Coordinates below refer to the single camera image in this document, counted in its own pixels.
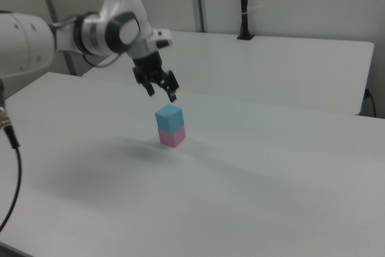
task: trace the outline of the cable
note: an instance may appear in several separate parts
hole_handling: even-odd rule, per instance
[[[12,204],[10,206],[10,209],[8,210],[8,214],[7,214],[7,216],[5,216],[4,221],[0,225],[0,233],[12,215],[14,206],[16,204],[16,200],[19,197],[20,186],[22,183],[22,157],[20,155],[19,148],[17,147],[17,148],[15,148],[15,150],[16,150],[16,155],[17,155],[17,167],[18,167],[17,186],[16,186],[16,191],[14,192]]]
[[[116,56],[113,60],[111,60],[109,63],[106,63],[106,64],[103,64],[101,66],[98,66],[97,64],[93,64],[91,63],[88,59],[86,59],[85,55],[83,55],[83,59],[85,60],[86,63],[88,63],[90,66],[92,67],[97,67],[99,69],[102,69],[103,67],[108,67],[110,65],[112,65],[115,61],[118,60],[118,58],[121,56],[122,54],[118,54],[118,56]]]
[[[371,100],[372,100],[372,105],[373,105],[373,116],[376,117],[374,98],[373,98],[373,95],[372,95],[372,93],[371,93],[370,91],[368,92],[368,96],[369,96],[369,97],[371,98]]]

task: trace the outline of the stacked cubes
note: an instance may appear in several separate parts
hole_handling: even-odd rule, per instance
[[[182,110],[174,105],[166,105],[155,113],[158,132],[162,144],[176,147],[186,137]]]

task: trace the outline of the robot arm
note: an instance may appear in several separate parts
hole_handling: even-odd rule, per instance
[[[54,53],[70,51],[109,56],[127,53],[137,83],[148,94],[158,84],[173,102],[179,87],[172,71],[162,70],[158,49],[171,45],[168,29],[153,29],[141,0],[104,0],[100,12],[63,23],[16,13],[0,13],[0,76],[32,72],[47,66]]]

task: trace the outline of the blue cube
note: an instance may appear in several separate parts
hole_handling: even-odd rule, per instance
[[[182,110],[174,105],[166,105],[155,113],[155,117],[158,128],[169,134],[173,134],[185,124]]]

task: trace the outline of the white table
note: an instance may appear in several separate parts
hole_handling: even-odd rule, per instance
[[[173,32],[160,50],[180,90],[264,104],[358,114],[371,64],[368,42]],[[134,84],[127,55],[84,77]]]
[[[0,242],[51,256],[384,256],[385,121],[48,73],[8,100],[20,199]],[[0,216],[16,161],[0,134]]]

